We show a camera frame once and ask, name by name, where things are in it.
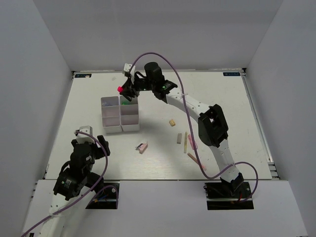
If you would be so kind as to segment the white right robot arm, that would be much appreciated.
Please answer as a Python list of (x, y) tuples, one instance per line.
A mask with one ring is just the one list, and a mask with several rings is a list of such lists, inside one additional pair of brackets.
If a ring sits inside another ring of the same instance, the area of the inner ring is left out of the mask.
[(131, 101), (141, 91), (151, 91), (157, 99), (188, 113), (189, 118), (197, 122), (200, 140), (215, 157), (223, 192), (229, 197), (236, 196), (241, 191), (244, 179), (234, 165), (229, 149), (228, 125), (222, 108), (217, 104), (208, 106), (185, 95), (180, 86), (165, 79), (156, 62), (147, 63), (144, 69), (146, 74), (142, 75), (131, 64), (124, 65), (123, 74), (127, 81), (118, 88), (120, 95)]

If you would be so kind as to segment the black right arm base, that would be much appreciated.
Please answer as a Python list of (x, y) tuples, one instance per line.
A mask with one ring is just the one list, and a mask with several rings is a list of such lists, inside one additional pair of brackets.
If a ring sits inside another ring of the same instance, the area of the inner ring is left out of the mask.
[(237, 191), (231, 194), (224, 189), (220, 182), (208, 182), (203, 186), (206, 194), (207, 210), (252, 210), (254, 209), (250, 185), (248, 182), (243, 184)]

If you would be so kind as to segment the yellow beige eraser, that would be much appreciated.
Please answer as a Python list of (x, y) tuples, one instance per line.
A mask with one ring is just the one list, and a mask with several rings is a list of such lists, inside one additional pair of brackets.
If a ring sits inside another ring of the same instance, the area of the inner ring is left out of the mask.
[(175, 125), (176, 125), (174, 120), (170, 120), (170, 121), (169, 121), (169, 124), (170, 124), (171, 126), (175, 126)]

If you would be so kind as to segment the pink black highlighter marker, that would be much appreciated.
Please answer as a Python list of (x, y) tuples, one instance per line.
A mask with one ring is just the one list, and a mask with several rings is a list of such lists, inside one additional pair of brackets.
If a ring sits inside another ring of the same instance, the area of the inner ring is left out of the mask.
[(119, 86), (119, 87), (117, 88), (117, 90), (118, 90), (119, 93), (122, 93), (122, 92), (124, 91), (123, 87), (121, 87), (121, 86)]

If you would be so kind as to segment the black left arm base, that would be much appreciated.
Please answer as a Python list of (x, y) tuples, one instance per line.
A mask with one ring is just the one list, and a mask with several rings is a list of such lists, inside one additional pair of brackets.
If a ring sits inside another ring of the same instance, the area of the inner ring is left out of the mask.
[(104, 182), (101, 191), (89, 200), (86, 209), (116, 210), (119, 201), (120, 182)]

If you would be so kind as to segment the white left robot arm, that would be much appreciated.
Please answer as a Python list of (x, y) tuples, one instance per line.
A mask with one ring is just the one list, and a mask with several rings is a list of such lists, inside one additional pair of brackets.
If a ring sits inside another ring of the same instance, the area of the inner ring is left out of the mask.
[(109, 142), (103, 135), (93, 137), (86, 132), (75, 131), (71, 141), (73, 152), (59, 172), (53, 188), (49, 215), (26, 230), (22, 236), (43, 224), (39, 236), (55, 237), (62, 233), (67, 217), (73, 207), (85, 196), (99, 197), (103, 194), (104, 174), (110, 156)]

